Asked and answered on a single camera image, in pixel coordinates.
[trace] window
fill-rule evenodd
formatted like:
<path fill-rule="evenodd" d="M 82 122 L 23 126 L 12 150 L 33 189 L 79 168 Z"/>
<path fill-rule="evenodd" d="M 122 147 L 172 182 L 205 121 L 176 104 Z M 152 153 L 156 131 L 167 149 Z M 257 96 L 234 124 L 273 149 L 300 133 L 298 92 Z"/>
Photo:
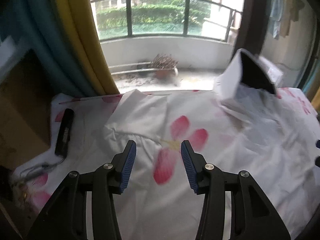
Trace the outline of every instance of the window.
<path fill-rule="evenodd" d="M 261 50 L 261 56 L 280 70 L 279 87 L 299 84 L 310 59 L 316 32 L 316 16 L 308 2 L 292 1 L 272 0 L 273 9 Z"/>
<path fill-rule="evenodd" d="M 132 34 L 183 34 L 185 0 L 131 0 Z"/>
<path fill-rule="evenodd" d="M 188 34 L 227 42 L 234 14 L 216 4 L 190 0 Z"/>
<path fill-rule="evenodd" d="M 110 7 L 110 2 L 116 3 L 117 0 L 95 2 L 92 7 L 100 40 L 128 35 L 126 7 Z"/>
<path fill-rule="evenodd" d="M 117 6 L 118 0 L 111 0 L 111 6 Z"/>

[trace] hedge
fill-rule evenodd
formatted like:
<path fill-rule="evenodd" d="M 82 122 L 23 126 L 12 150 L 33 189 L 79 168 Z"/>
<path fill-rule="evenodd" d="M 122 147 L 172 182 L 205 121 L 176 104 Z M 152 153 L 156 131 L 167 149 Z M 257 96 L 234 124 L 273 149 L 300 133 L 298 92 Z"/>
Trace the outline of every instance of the hedge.
<path fill-rule="evenodd" d="M 173 4 L 146 4 L 132 6 L 132 24 L 174 23 L 181 24 L 184 20 L 184 6 Z M 210 16 L 210 10 L 190 8 L 189 22 L 201 25 L 205 17 Z M 97 22 L 100 30 L 118 28 L 127 25 L 126 8 L 108 8 L 97 11 Z"/>

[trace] balcony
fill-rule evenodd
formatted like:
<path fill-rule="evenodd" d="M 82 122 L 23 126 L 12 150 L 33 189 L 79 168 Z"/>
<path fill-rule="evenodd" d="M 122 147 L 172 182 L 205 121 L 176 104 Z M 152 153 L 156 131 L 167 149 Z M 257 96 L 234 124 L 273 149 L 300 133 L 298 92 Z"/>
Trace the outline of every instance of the balcony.
<path fill-rule="evenodd" d="M 211 90 L 227 67 L 241 12 L 210 0 L 92 0 L 103 53 L 121 92 Z M 158 54 L 178 61 L 159 78 Z"/>

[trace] blue gripper pad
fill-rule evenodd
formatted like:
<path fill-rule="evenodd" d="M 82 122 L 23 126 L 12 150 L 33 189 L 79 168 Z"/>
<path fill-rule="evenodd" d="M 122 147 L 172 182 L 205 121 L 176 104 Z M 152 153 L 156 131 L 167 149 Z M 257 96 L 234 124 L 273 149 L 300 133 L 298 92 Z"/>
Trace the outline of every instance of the blue gripper pad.
<path fill-rule="evenodd" d="M 137 146 L 136 146 L 136 143 L 133 142 L 129 149 L 127 159 L 125 160 L 125 163 L 121 172 L 121 182 L 120 182 L 121 192 L 123 192 L 128 186 L 133 163 L 136 158 L 136 153 L 137 153 Z"/>
<path fill-rule="evenodd" d="M 193 189 L 195 193 L 197 193 L 199 187 L 196 180 L 196 176 L 197 176 L 196 169 L 193 165 L 193 162 L 190 157 L 190 153 L 184 142 L 181 143 L 181 156 L 182 156 L 184 168 L 186 169 L 186 172 L 187 172 L 190 187 Z"/>

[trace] wall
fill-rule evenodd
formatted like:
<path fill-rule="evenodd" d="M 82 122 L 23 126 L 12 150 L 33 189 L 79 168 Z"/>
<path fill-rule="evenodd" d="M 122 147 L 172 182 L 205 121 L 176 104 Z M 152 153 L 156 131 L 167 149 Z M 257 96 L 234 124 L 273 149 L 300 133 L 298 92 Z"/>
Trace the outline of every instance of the wall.
<path fill-rule="evenodd" d="M 191 37 L 136 37 L 101 43 L 109 66 L 152 61 L 157 54 L 172 55 L 178 67 L 225 69 L 233 46 Z"/>
<path fill-rule="evenodd" d="M 276 40 L 269 32 L 265 37 L 261 55 L 275 64 L 284 64 L 283 86 L 294 86 L 305 68 L 314 37 L 315 14 L 306 0 L 299 11 L 299 20 L 291 21 L 289 35 Z"/>

